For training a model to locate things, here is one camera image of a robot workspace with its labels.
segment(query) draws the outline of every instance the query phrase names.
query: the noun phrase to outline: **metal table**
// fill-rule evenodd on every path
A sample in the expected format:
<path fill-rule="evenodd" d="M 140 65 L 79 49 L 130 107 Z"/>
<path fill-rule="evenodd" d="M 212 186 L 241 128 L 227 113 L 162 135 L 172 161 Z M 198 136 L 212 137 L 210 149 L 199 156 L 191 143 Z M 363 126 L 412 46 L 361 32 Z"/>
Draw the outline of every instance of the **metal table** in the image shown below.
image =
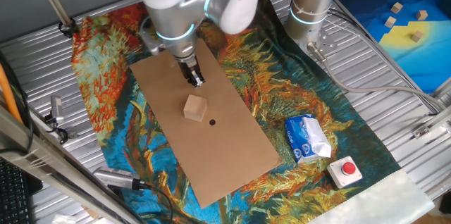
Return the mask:
<path fill-rule="evenodd" d="M 80 15 L 76 22 L 80 24 L 85 16 L 102 15 L 140 1 L 123 0 Z M 284 22 L 290 0 L 271 1 Z M 334 6 L 345 11 L 337 1 Z M 329 16 L 328 20 L 347 26 L 335 16 Z M 333 72 L 345 84 L 352 87 L 402 85 L 418 88 L 378 45 L 372 49 L 356 35 L 330 23 L 325 23 L 323 28 L 338 45 L 336 51 L 326 56 Z M 64 147 L 90 171 L 106 166 L 70 65 L 72 40 L 64 37 L 55 25 L 0 44 L 0 49 L 29 94 L 30 105 L 40 114 L 49 113 L 51 95 L 62 96 L 65 120 L 60 126 L 78 134 Z M 406 92 L 345 94 L 410 178 L 432 199 L 443 193 L 450 184 L 451 135 L 444 130 L 434 130 L 416 139 L 412 133 L 423 124 L 436 124 L 438 127 L 448 118 L 430 116 L 433 113 L 431 107 Z M 450 88 L 443 87 L 438 94 L 449 105 Z M 32 201 L 33 215 L 38 224 L 50 223 L 55 213 L 75 216 L 78 223 L 108 223 L 105 219 L 92 220 L 79 203 L 48 185 L 33 195 Z"/>

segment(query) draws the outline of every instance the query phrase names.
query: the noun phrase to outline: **blue mat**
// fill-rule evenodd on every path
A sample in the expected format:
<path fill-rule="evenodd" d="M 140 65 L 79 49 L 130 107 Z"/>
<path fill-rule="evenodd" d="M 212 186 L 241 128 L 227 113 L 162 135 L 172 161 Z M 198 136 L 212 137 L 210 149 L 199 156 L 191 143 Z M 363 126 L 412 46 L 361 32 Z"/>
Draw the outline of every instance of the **blue mat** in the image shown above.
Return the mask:
<path fill-rule="evenodd" d="M 451 77 L 451 21 L 438 8 L 440 0 L 340 0 L 352 15 L 384 47 L 406 73 L 427 92 Z M 402 10 L 395 14 L 391 7 L 399 2 Z M 428 17 L 416 23 L 416 13 L 426 10 Z M 396 18 L 394 28 L 384 25 L 389 16 Z M 419 43 L 410 37 L 424 31 Z"/>

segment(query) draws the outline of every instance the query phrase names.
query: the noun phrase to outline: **cardboard sheet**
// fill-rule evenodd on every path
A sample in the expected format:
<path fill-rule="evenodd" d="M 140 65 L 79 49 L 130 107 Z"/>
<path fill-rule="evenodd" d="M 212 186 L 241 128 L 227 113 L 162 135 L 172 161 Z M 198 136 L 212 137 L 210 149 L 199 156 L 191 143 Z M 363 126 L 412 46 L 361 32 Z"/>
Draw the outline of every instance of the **cardboard sheet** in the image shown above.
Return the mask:
<path fill-rule="evenodd" d="M 198 89 L 187 83 L 167 51 L 130 68 L 205 208 L 280 165 L 281 159 L 201 39 L 196 54 L 206 80 Z M 190 94 L 207 100 L 202 122 L 183 115 Z"/>

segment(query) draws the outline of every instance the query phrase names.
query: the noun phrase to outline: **blue and white carton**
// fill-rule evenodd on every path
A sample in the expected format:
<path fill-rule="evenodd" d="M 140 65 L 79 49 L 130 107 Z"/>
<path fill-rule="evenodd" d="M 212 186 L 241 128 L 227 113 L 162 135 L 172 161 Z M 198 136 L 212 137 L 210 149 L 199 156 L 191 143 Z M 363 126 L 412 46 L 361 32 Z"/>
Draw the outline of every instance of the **blue and white carton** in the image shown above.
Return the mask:
<path fill-rule="evenodd" d="M 332 146 L 313 115 L 288 118 L 285 129 L 298 163 L 330 158 Z"/>

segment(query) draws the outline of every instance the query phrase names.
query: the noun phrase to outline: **painted fabric mat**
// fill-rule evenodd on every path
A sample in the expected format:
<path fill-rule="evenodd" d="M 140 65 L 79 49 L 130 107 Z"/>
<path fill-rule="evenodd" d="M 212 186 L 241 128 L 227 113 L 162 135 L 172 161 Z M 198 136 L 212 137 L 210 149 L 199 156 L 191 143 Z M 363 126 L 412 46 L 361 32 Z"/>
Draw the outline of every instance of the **painted fabric mat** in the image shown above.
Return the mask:
<path fill-rule="evenodd" d="M 144 5 L 135 4 L 85 18 L 74 36 L 72 66 L 109 167 L 136 172 L 165 192 L 175 223 L 308 223 L 400 169 L 340 89 L 286 35 L 271 2 L 259 0 L 253 23 L 238 35 L 225 35 L 208 21 L 198 30 L 283 164 L 200 209 L 128 67 L 150 56 L 138 30 L 145 17 Z M 284 122 L 308 113 L 331 142 L 332 158 L 297 165 Z M 352 156 L 364 179 L 334 189 L 325 170 L 345 156 Z M 150 223 L 160 222 L 150 220 L 156 212 L 167 218 L 161 195 L 124 195 Z"/>

